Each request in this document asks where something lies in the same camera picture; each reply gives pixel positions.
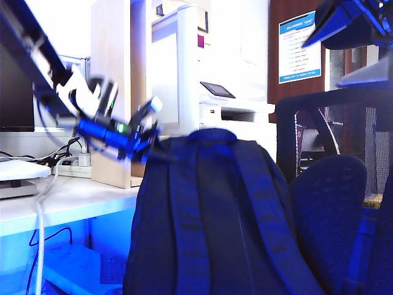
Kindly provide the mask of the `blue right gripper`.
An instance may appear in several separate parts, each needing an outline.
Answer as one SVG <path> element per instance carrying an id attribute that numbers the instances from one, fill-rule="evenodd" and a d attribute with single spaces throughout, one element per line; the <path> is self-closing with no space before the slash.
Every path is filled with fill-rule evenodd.
<path id="1" fill-rule="evenodd" d="M 365 20 L 378 34 L 392 34 L 392 1 L 319 4 L 314 15 L 315 29 L 302 46 L 321 42 L 324 47 L 352 47 L 354 41 L 348 27 L 358 18 Z M 337 87 L 392 89 L 392 57 L 383 57 L 375 64 L 341 77 Z"/>

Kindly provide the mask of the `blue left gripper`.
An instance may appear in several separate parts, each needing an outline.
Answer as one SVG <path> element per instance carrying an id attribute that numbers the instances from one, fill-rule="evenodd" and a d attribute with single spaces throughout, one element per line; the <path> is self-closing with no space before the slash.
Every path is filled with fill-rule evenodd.
<path id="1" fill-rule="evenodd" d="M 114 119 L 82 118 L 76 126 L 76 132 L 94 150 L 112 160 L 178 162 L 180 157 L 158 139 L 159 130 L 152 127 L 153 116 L 161 111 L 162 106 L 159 97 L 154 96 L 138 108 L 129 125 Z"/>

